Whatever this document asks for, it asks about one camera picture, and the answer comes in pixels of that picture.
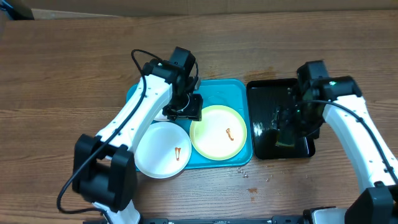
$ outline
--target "wooden table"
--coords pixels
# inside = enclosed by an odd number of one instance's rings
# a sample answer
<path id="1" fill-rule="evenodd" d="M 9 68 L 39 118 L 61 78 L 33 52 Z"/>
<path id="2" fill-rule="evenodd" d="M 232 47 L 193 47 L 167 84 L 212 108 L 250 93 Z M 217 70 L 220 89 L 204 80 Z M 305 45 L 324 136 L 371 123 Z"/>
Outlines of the wooden table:
<path id="1" fill-rule="evenodd" d="M 380 133 L 398 155 L 398 11 L 304 12 L 8 22 L 0 44 L 0 220 L 81 223 L 57 194 L 72 173 L 73 146 L 118 113 L 139 74 L 135 48 L 168 58 L 175 46 L 196 56 L 203 79 L 294 77 L 324 59 L 333 77 L 351 75 Z M 150 58 L 139 56 L 141 63 Z M 171 180 L 139 174 L 145 217 L 251 218 L 350 206 L 357 180 L 327 124 L 311 159 L 186 170 Z M 66 208 L 90 206 L 69 190 Z"/>

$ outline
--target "food crumb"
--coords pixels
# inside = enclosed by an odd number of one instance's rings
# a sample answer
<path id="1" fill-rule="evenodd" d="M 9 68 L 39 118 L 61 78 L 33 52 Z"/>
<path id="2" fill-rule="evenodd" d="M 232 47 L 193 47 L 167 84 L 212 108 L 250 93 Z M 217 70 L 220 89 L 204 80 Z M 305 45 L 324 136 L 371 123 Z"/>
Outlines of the food crumb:
<path id="1" fill-rule="evenodd" d="M 232 135 L 231 135 L 231 130 L 230 130 L 230 128 L 227 128 L 227 129 L 226 129 L 226 133 L 228 134 L 229 139 L 230 139 L 231 141 L 234 141 L 234 138 L 233 138 Z"/>
<path id="2" fill-rule="evenodd" d="M 179 161 L 179 160 L 180 160 L 180 151 L 181 151 L 181 148 L 176 147 L 174 150 L 175 150 L 175 159 L 176 159 L 177 161 Z"/>

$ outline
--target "yellow-green plate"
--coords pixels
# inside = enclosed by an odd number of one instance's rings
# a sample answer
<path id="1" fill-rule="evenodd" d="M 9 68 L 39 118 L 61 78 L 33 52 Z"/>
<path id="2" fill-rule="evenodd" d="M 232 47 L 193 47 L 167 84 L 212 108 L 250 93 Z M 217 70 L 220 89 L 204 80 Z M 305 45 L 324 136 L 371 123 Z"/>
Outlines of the yellow-green plate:
<path id="1" fill-rule="evenodd" d="M 201 121 L 192 121 L 189 135 L 193 147 L 201 155 L 220 161 L 239 153 L 248 134 L 238 112 L 227 106 L 214 105 L 201 111 Z"/>

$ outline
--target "black tray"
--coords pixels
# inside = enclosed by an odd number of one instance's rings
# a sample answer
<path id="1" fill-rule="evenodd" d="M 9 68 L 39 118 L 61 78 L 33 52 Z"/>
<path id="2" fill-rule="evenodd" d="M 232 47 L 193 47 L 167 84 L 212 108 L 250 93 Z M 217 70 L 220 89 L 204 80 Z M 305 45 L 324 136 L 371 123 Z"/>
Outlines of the black tray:
<path id="1" fill-rule="evenodd" d="M 254 155 L 258 159 L 305 158 L 315 154 L 313 139 L 300 138 L 294 147 L 267 147 L 264 134 L 269 127 L 276 106 L 286 105 L 291 99 L 287 89 L 297 79 L 251 81 L 246 87 Z"/>

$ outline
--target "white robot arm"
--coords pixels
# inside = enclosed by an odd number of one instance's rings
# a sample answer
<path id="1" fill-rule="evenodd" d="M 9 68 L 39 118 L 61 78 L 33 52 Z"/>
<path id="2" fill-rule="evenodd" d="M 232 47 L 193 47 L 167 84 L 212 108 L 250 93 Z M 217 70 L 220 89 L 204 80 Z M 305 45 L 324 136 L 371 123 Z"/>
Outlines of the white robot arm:
<path id="1" fill-rule="evenodd" d="M 366 109 L 365 99 L 356 95 L 339 96 L 334 103 L 350 109 L 364 119 L 377 138 L 388 163 L 394 168 L 393 172 L 396 174 L 398 170 L 397 159 L 373 124 Z M 323 118 L 334 130 L 343 145 L 343 149 L 354 167 L 361 193 L 367 188 L 374 187 L 374 183 L 378 181 L 383 182 L 384 185 L 396 184 L 387 171 L 386 165 L 369 133 L 361 123 L 357 122 L 356 118 L 332 105 L 325 106 Z"/>
<path id="2" fill-rule="evenodd" d="M 134 57 L 136 51 L 155 59 L 141 69 Z M 134 153 L 145 131 L 160 111 L 171 120 L 201 120 L 203 99 L 193 94 L 198 67 L 190 51 L 176 47 L 167 61 L 143 50 L 133 50 L 132 59 L 142 75 L 137 91 L 95 137 L 83 134 L 76 142 L 73 175 L 57 198 L 57 207 L 63 213 L 95 210 L 104 213 L 109 223 L 137 224 L 140 214 L 132 202 L 137 185 Z M 189 77 L 194 65 L 197 75 Z M 105 157 L 111 159 L 110 166 L 97 162 Z M 64 210 L 61 197 L 70 184 L 96 208 Z"/>

